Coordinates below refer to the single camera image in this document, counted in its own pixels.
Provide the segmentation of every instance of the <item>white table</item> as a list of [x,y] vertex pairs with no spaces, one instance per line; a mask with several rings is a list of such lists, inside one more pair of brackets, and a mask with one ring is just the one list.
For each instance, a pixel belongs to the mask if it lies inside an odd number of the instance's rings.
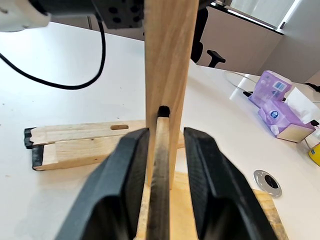
[[[100,79],[78,91],[32,82],[0,61],[0,239],[53,239],[96,167],[33,171],[24,128],[145,118],[144,44],[109,34],[106,40]],[[0,33],[0,52],[31,75],[79,84],[98,70],[100,34],[50,23],[47,28]],[[320,168],[306,156],[302,143],[274,138],[257,110],[225,81],[222,70],[205,74],[190,63],[182,127],[212,135],[252,188],[257,188],[254,170],[272,174],[282,187],[274,202],[289,238],[318,239]],[[178,151],[176,171],[187,171],[183,150]]]

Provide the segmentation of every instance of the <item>wood grain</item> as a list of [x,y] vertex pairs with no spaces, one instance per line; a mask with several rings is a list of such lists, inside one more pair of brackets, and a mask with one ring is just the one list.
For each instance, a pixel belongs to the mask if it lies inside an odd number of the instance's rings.
[[147,182],[154,165],[157,113],[170,108],[170,186],[175,173],[177,143],[199,0],[145,0],[146,126],[150,129]]
[[256,199],[258,199],[266,218],[269,220],[273,231],[279,240],[289,240],[286,230],[282,225],[278,211],[272,197],[265,191],[253,189]]
[[[126,125],[127,129],[116,127]],[[33,142],[33,145],[43,145],[60,141],[119,136],[145,128],[145,126],[145,120],[43,126],[31,130],[30,141]]]
[[[33,169],[37,171],[68,169],[84,165],[101,163],[116,148],[119,136],[106,136],[89,139],[57,141],[43,147],[41,166]],[[185,147],[184,135],[179,133],[178,148]]]
[[158,117],[146,239],[170,239],[169,117]]
[[[267,219],[279,240],[288,240],[277,209],[271,196],[260,190],[253,190]],[[147,216],[149,208],[150,187],[145,184],[141,202],[136,240],[146,239]],[[197,230],[186,173],[176,172],[170,190],[170,239],[197,240]]]

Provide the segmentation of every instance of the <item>office chair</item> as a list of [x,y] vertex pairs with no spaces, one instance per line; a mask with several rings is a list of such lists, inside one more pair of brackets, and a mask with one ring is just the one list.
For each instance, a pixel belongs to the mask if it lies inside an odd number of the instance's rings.
[[[195,63],[201,58],[202,52],[204,50],[204,45],[200,42],[202,34],[204,33],[205,26],[208,19],[208,9],[204,8],[198,11],[195,22],[191,59]],[[226,60],[220,56],[216,51],[208,50],[206,51],[211,56],[211,62],[208,67],[214,68],[217,63],[225,63]]]

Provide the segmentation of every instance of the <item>tissue box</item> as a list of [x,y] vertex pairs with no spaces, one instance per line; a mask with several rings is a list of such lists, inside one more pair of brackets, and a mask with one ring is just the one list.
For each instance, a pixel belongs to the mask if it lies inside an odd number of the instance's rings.
[[281,101],[268,100],[258,111],[259,116],[278,138],[300,143],[316,129],[303,122]]
[[268,100],[282,101],[291,87],[292,82],[288,78],[267,70],[262,73],[249,100],[261,108]]

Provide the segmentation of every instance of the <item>black tape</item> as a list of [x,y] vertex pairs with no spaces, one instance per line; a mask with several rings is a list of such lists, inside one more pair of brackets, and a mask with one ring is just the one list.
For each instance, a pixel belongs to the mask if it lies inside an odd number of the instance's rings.
[[35,129],[35,127],[26,128],[24,130],[24,145],[26,149],[32,149],[34,145],[34,142],[30,141],[30,138],[32,137],[32,134],[31,134],[32,129]]
[[44,145],[38,145],[31,150],[32,169],[39,171],[36,167],[42,166],[44,160]]

